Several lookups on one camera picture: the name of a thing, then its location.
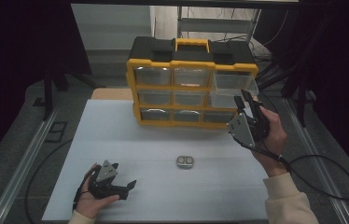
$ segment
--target storage organizer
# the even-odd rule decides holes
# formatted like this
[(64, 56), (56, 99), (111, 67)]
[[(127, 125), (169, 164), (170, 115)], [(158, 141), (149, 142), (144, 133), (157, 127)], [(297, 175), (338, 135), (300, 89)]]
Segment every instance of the storage organizer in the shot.
[(236, 114), (233, 96), (258, 95), (258, 67), (244, 41), (139, 36), (127, 70), (142, 125), (226, 128)]

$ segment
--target human hand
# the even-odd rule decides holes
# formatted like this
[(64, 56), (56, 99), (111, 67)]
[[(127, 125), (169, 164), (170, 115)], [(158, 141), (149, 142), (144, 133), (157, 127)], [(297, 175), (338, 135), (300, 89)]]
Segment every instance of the human hand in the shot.
[[(270, 123), (270, 132), (268, 136), (258, 143), (259, 147), (266, 147), (270, 152), (281, 155), (283, 152), (283, 147), (285, 146), (287, 140), (287, 134), (282, 128), (282, 123), (280, 122), (279, 115), (272, 112), (271, 110), (265, 109), (263, 106), (260, 107), (262, 114), (267, 118)], [(262, 165), (268, 177), (273, 177), (277, 175), (282, 175), (287, 172), (286, 167), (275, 161), (274, 159), (253, 152), (253, 156)]]
[(81, 188), (81, 195), (78, 199), (76, 211), (78, 211), (79, 214), (83, 215), (84, 217), (96, 218), (102, 208), (119, 200), (119, 195), (113, 195), (99, 200), (95, 199), (93, 195), (88, 192), (88, 185), (90, 184), (90, 181), (91, 176), (88, 176), (87, 181), (85, 181), (84, 185)]

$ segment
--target sleeve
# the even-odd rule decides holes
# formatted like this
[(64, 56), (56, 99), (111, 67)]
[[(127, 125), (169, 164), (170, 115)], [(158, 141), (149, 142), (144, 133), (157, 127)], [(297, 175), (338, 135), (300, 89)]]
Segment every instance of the sleeve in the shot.
[(72, 218), (70, 218), (69, 224), (93, 224), (95, 223), (95, 218), (91, 219), (88, 217), (82, 216), (76, 210), (73, 210)]
[(264, 179), (269, 223), (318, 223), (305, 193), (299, 192), (290, 173)]

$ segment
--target white surface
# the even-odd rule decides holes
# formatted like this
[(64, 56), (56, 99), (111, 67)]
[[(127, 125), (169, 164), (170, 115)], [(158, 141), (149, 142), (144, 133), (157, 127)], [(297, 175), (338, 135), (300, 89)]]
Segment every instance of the white surface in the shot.
[[(104, 209), (110, 221), (238, 221), (266, 219), (263, 169), (226, 130), (137, 124), (130, 101), (89, 100), (43, 220), (68, 220), (77, 187), (98, 162), (118, 162), (113, 185), (136, 186)], [(194, 158), (177, 168), (180, 155)]]

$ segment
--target black cable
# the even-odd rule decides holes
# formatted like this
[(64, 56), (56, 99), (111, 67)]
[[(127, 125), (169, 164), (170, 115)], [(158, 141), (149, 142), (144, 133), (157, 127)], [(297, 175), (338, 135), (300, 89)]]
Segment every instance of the black cable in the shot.
[(216, 17), (216, 19), (218, 19), (218, 17), (221, 16), (221, 14), (223, 13), (223, 9), (224, 9), (224, 7), (221, 8), (220, 14), (218, 14), (218, 16)]
[(287, 19), (287, 14), (288, 14), (288, 10), (286, 11), (286, 15), (285, 15), (285, 18), (283, 19), (283, 22), (282, 22), (282, 25), (280, 26), (279, 30), (277, 31), (276, 35), (268, 42), (266, 42), (265, 44), (261, 44), (262, 46), (265, 46), (269, 43), (271, 43), (279, 34), (280, 32), (282, 31), (283, 29), (283, 26), (285, 25), (285, 22), (286, 22), (286, 19)]
[(87, 181), (88, 177), (90, 177), (90, 175), (92, 175), (93, 172), (95, 172), (95, 171), (101, 169), (101, 167), (102, 167), (102, 166), (97, 165), (97, 166), (95, 166), (94, 168), (90, 169), (90, 170), (85, 174), (84, 179), (82, 180), (81, 184), (79, 185), (79, 187), (78, 187), (78, 189), (77, 189), (75, 199), (73, 200), (73, 210), (76, 209), (77, 203), (78, 203), (78, 200), (79, 200), (79, 197), (81, 196), (81, 194), (84, 194), (84, 193), (89, 192), (88, 190), (87, 190), (87, 191), (84, 191), (84, 192), (81, 192), (82, 186), (84, 186), (85, 181)]
[(271, 62), (272, 61), (272, 59), (270, 59), (270, 58), (260, 58), (259, 56), (255, 56), (254, 59), (255, 59), (256, 63)]
[(30, 213), (29, 213), (29, 204), (28, 204), (28, 199), (29, 199), (29, 190), (30, 187), (32, 186), (33, 180), (35, 179), (35, 176), (37, 175), (38, 171), (41, 169), (41, 167), (43, 166), (43, 164), (48, 160), (48, 158), (50, 156), (52, 156), (53, 153), (55, 153), (56, 151), (58, 151), (61, 147), (65, 146), (66, 144), (70, 143), (71, 141), (73, 141), (73, 139), (67, 140), (64, 143), (60, 144), (59, 146), (57, 146), (55, 149), (53, 149), (48, 156), (38, 165), (37, 169), (35, 170), (35, 172), (32, 175), (32, 178), (29, 181), (29, 184), (26, 188), (26, 193), (25, 193), (25, 199), (24, 199), (24, 206), (25, 206), (25, 212), (26, 212), (26, 216), (27, 219), (29, 220), (30, 223), (34, 224), (35, 222), (33, 221)]
[[(272, 101), (269, 100), (268, 97), (267, 97), (266, 95), (264, 95), (264, 96), (265, 96), (265, 98), (274, 106), (274, 104), (272, 103)], [(319, 188), (313, 186), (311, 183), (309, 183), (305, 178), (303, 178), (297, 171), (295, 171), (295, 170), (291, 167), (291, 164), (292, 164), (292, 163), (294, 163), (294, 162), (296, 162), (296, 161), (299, 161), (299, 160), (303, 160), (303, 159), (305, 159), (305, 158), (322, 158), (322, 159), (331, 161), (332, 163), (334, 163), (335, 165), (337, 165), (337, 166), (338, 166), (341, 170), (343, 170), (343, 171), (346, 173), (346, 175), (349, 177), (349, 172), (347, 172), (347, 171), (345, 170), (345, 168), (343, 168), (343, 166), (341, 166), (341, 165), (340, 165), (339, 163), (337, 163), (336, 161), (334, 161), (334, 160), (332, 160), (332, 159), (330, 159), (330, 158), (328, 158), (328, 157), (321, 156), (321, 155), (304, 155), (304, 156), (297, 157), (296, 159), (294, 159), (294, 160), (292, 160), (292, 161), (290, 161), (290, 162), (287, 162), (281, 155), (276, 155), (275, 153), (270, 152), (270, 150), (267, 148), (267, 146), (265, 145), (265, 143), (264, 143), (263, 141), (261, 141), (261, 142), (262, 142), (262, 144), (263, 144), (263, 146), (265, 147), (266, 150), (262, 150), (261, 148), (258, 148), (258, 147), (246, 146), (244, 143), (240, 142), (239, 140), (237, 140), (237, 139), (235, 139), (235, 138), (233, 138), (233, 139), (234, 139), (239, 145), (241, 145), (242, 147), (245, 147), (245, 148), (247, 148), (247, 149), (250, 149), (250, 150), (252, 150), (252, 151), (255, 151), (255, 152), (257, 152), (257, 153), (260, 153), (260, 154), (262, 154), (262, 155), (265, 155), (265, 156), (267, 156), (267, 157), (269, 157), (269, 158), (274, 159), (275, 161), (278, 161), (278, 162), (282, 163), (282, 164), (286, 167), (286, 169), (287, 169), (287, 171), (288, 171), (289, 173), (291, 173), (291, 171), (292, 171), (293, 174), (297, 175), (297, 176), (298, 176), (306, 185), (308, 185), (311, 189), (314, 189), (314, 190), (316, 190), (316, 191), (318, 191), (318, 192), (320, 192), (320, 193), (322, 193), (322, 194), (324, 194), (324, 195), (327, 195), (327, 196), (329, 196), (329, 197), (331, 197), (331, 198), (335, 198), (335, 199), (343, 200), (343, 201), (348, 201), (348, 200), (349, 200), (349, 197), (340, 197), (340, 196), (336, 196), (336, 195), (327, 193), (327, 192), (323, 191), (322, 189), (319, 189)]]
[(261, 72), (257, 73), (256, 81), (260, 79), (260, 76), (266, 74), (267, 72), (269, 72), (275, 66), (276, 66), (276, 63), (275, 62), (271, 62), (266, 68), (264, 68), (264, 70), (262, 70)]
[(258, 75), (258, 78), (256, 78), (256, 81), (262, 80), (263, 77), (265, 78), (265, 77), (271, 76), (271, 75), (277, 73), (278, 71), (279, 71), (279, 66), (276, 66), (276, 69), (274, 71), (272, 71), (270, 73), (266, 72), (264, 74)]
[[(233, 9), (233, 11), (232, 11), (232, 15), (230, 15), (230, 18), (232, 19), (233, 18), (233, 14), (235, 13), (235, 8)], [(227, 38), (227, 32), (225, 33), (225, 35), (224, 35), (224, 41), (226, 40), (226, 38)]]
[(242, 37), (246, 37), (246, 35), (238, 35), (238, 36), (235, 36), (235, 37), (231, 37), (231, 38), (227, 38), (227, 39), (219, 39), (219, 40), (215, 40), (215, 41), (212, 41), (212, 42), (220, 42), (220, 41), (224, 41), (224, 40), (232, 40), (232, 39), (238, 39), (238, 38), (242, 38)]
[(247, 18), (247, 14), (246, 14), (246, 9), (244, 8), (244, 16), (246, 17), (246, 20), (248, 20)]
[[(292, 160), (289, 162), (289, 164), (291, 165), (291, 163), (294, 163), (295, 161), (299, 161), (299, 160), (302, 160), (302, 159), (306, 159), (306, 158), (322, 158), (322, 159), (325, 159), (325, 160), (328, 160), (328, 161), (331, 161), (332, 163), (334, 163), (335, 165), (337, 165), (341, 170), (343, 170), (346, 175), (349, 177), (349, 172), (347, 172), (345, 170), (345, 168), (343, 168), (343, 166), (341, 166), (339, 163), (337, 163), (336, 161), (328, 158), (328, 157), (325, 157), (325, 156), (321, 156), (321, 155), (305, 155), (305, 156), (300, 156), (298, 158), (296, 158), (295, 160)], [(327, 193), (315, 186), (313, 186), (311, 183), (309, 183), (305, 178), (303, 178), (298, 172), (296, 172), (294, 169), (292, 169), (293, 173), (295, 175), (297, 175), (306, 185), (308, 185), (311, 189), (314, 189), (322, 194), (325, 194), (331, 198), (335, 198), (335, 199), (338, 199), (338, 200), (349, 200), (349, 197), (339, 197), (339, 196), (336, 196), (336, 195), (332, 195), (330, 193)]]
[(308, 34), (306, 35), (300, 42), (298, 42), (297, 44), (293, 45), (291, 47), (291, 49), (288, 49), (287, 51), (285, 51), (284, 53), (282, 53), (281, 55), (273, 55), (271, 60), (275, 63), (280, 63), (284, 60), (286, 60), (286, 56), (290, 53), (293, 53), (293, 51), (298, 51), (300, 50), (300, 45), (305, 43), (308, 39), (310, 39), (312, 36), (312, 34)]

